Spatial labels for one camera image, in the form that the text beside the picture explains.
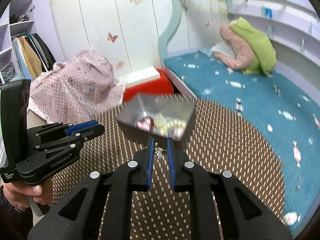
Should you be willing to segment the person's left hand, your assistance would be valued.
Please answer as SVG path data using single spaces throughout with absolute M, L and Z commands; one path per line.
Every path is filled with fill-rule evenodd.
M 53 200 L 53 181 L 48 179 L 40 185 L 30 186 L 23 181 L 3 184 L 3 193 L 7 201 L 16 209 L 23 211 L 30 207 L 27 197 L 36 203 L 48 205 Z

